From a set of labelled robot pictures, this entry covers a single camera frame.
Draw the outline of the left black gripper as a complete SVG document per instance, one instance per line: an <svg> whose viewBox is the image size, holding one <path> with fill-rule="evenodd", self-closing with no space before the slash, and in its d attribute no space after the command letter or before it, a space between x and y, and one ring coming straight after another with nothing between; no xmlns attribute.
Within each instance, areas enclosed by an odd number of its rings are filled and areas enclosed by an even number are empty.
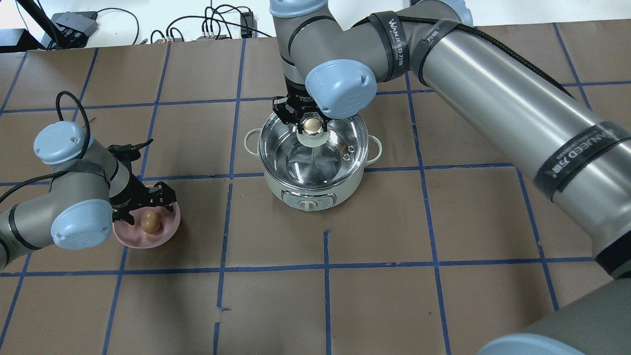
<svg viewBox="0 0 631 355"><path fill-rule="evenodd" d="M131 212L144 207L163 207L169 213L175 213L176 192L163 181L148 187L139 180L131 180L122 192L110 198L110 204L112 222L135 225L136 220Z"/></svg>

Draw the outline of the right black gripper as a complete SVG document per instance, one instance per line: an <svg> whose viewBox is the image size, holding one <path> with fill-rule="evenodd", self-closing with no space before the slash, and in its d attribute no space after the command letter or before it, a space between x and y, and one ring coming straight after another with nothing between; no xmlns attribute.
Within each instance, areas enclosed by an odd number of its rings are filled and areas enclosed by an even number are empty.
<svg viewBox="0 0 631 355"><path fill-rule="evenodd" d="M283 124L297 126L297 133L306 135L305 123L309 119L307 114L315 114L321 123L320 133L328 131L328 124L333 119L324 114L317 103L308 95L287 94L273 97L272 111Z"/></svg>

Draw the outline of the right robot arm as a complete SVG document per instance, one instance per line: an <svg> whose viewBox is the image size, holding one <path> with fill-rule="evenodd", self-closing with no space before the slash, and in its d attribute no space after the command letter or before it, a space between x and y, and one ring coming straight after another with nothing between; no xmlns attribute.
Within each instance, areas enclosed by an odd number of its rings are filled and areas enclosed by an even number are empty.
<svg viewBox="0 0 631 355"><path fill-rule="evenodd" d="M412 72L501 150L591 237L612 281L481 355L630 353L630 133L577 103L503 43L471 27L462 0L415 0L342 30L326 0L272 0L286 83L308 110L347 119L377 83Z"/></svg>

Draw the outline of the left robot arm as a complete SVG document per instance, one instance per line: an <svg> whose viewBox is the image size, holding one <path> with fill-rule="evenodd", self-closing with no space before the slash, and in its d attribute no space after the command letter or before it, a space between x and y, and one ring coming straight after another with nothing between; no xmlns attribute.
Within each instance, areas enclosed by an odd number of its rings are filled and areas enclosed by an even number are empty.
<svg viewBox="0 0 631 355"><path fill-rule="evenodd" d="M1 212L1 267L49 245L93 248L110 235L133 248L153 248L178 229L175 190L160 181L146 186L132 173L140 144L103 147L79 124L50 124L40 131L34 153L59 177L45 195Z"/></svg>

